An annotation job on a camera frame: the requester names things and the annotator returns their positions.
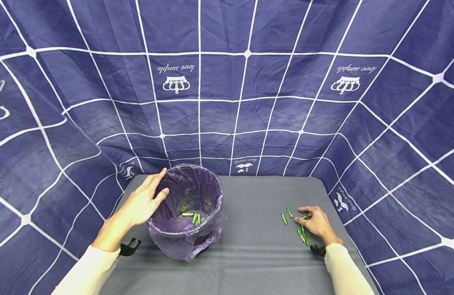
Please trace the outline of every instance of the white sleeve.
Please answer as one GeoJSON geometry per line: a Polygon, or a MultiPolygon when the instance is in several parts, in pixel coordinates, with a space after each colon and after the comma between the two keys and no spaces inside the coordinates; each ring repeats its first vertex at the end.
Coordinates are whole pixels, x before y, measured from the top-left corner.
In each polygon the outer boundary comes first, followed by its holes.
{"type": "Polygon", "coordinates": [[[374,295],[344,246],[333,243],[325,249],[325,265],[332,277],[335,295],[374,295]]]}
{"type": "Polygon", "coordinates": [[[116,267],[120,248],[106,252],[89,246],[52,295],[97,295],[116,267]]]}

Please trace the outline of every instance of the right hand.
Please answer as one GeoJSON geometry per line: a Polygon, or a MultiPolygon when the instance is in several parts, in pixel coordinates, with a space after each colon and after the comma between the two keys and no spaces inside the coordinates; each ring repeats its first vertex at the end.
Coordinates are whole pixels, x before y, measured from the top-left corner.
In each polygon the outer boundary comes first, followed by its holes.
{"type": "Polygon", "coordinates": [[[299,207],[299,211],[309,212],[308,215],[311,217],[311,219],[304,220],[302,218],[295,217],[294,220],[297,223],[305,226],[314,235],[320,236],[326,246],[330,245],[331,243],[339,243],[341,245],[344,244],[343,241],[335,234],[332,226],[330,226],[327,214],[325,214],[320,207],[299,207]]]}

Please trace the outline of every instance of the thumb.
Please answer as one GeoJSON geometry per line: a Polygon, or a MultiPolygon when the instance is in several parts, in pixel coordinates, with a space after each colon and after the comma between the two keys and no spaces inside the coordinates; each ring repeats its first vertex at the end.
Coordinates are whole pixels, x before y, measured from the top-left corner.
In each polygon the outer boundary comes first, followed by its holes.
{"type": "Polygon", "coordinates": [[[296,221],[299,224],[302,224],[303,226],[306,226],[306,223],[308,222],[308,220],[304,220],[300,217],[294,217],[294,221],[296,221]]]}

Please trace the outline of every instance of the purple plastic bag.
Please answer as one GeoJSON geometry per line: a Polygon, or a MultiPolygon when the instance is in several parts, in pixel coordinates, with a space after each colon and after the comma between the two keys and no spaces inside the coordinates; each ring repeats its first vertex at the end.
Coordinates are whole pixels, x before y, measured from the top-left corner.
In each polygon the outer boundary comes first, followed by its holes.
{"type": "Polygon", "coordinates": [[[206,168],[181,164],[169,169],[157,187],[169,195],[148,221],[153,242],[168,257],[191,262],[211,243],[220,239],[227,221],[224,190],[217,176],[206,168]],[[193,211],[202,216],[201,224],[181,213],[193,211]]]}

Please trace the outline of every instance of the black clip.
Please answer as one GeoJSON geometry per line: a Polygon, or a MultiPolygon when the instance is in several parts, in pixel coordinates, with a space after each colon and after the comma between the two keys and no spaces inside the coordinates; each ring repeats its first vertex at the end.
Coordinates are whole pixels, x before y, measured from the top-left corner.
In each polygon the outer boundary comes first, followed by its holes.
{"type": "Polygon", "coordinates": [[[128,245],[121,244],[120,245],[120,253],[119,255],[122,256],[130,256],[137,251],[138,246],[140,246],[141,240],[132,238],[132,241],[128,245]]]}
{"type": "Polygon", "coordinates": [[[317,245],[312,245],[311,252],[314,254],[314,256],[325,257],[326,249],[325,246],[319,248],[317,245]]]}

